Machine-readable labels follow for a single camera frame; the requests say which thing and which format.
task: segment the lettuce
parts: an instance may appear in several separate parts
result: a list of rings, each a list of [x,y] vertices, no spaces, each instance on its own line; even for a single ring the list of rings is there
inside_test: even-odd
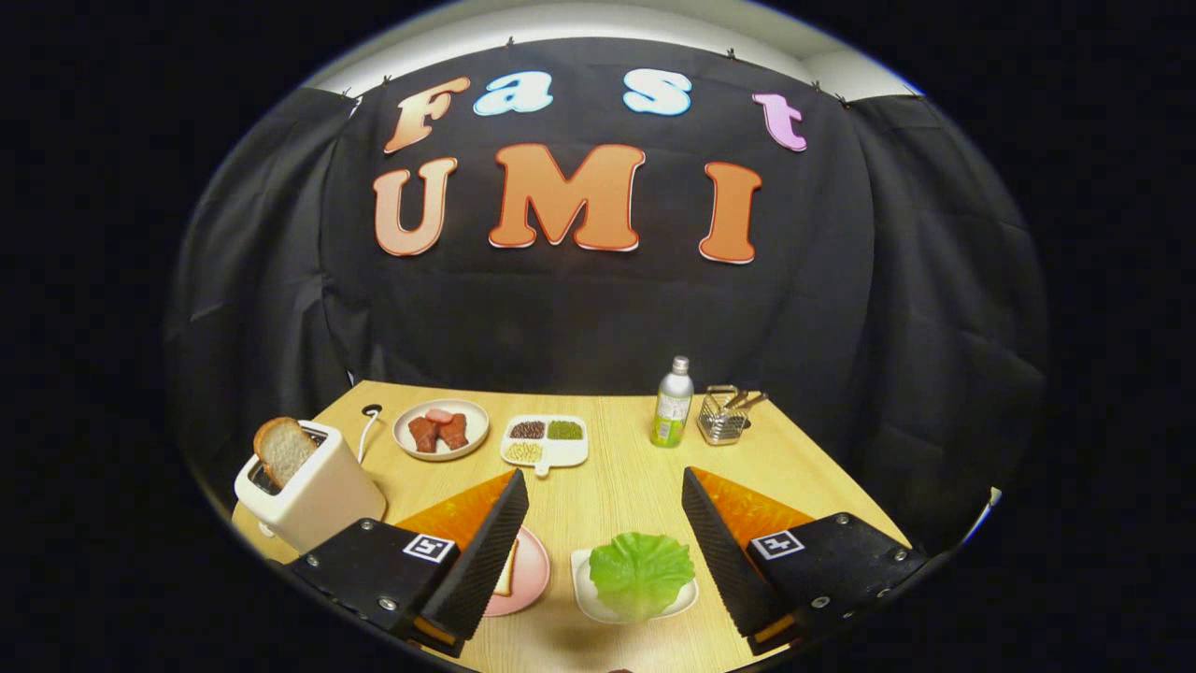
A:
[[[598,600],[622,619],[643,622],[659,616],[694,580],[689,545],[669,536],[623,533],[590,553],[590,580]]]

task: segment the white toaster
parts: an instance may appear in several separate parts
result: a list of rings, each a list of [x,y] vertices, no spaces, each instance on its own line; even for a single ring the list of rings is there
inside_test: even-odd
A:
[[[382,520],[386,497],[370,479],[340,430],[300,421],[318,448],[281,490],[250,457],[237,475],[237,498],[299,555],[362,518]]]

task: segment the wire basket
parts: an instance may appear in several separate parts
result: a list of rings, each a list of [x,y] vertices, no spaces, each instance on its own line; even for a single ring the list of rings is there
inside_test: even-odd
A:
[[[697,428],[712,446],[734,445],[748,427],[748,410],[725,409],[739,394],[734,386],[709,386],[697,415]]]

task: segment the bottle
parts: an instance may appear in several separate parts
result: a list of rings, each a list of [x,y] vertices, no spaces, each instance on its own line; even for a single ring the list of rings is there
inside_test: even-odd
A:
[[[694,400],[694,381],[689,378],[689,359],[673,359],[673,369],[660,381],[657,391],[657,417],[652,422],[652,443],[676,447],[689,421],[689,404]]]

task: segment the pink plate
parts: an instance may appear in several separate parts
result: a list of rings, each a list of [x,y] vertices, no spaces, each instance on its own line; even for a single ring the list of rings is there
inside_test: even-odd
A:
[[[524,527],[519,527],[515,539],[519,540],[519,549],[515,550],[514,573],[511,576],[511,595],[492,595],[482,617],[501,617],[519,612],[536,602],[548,588],[549,564],[544,545]]]

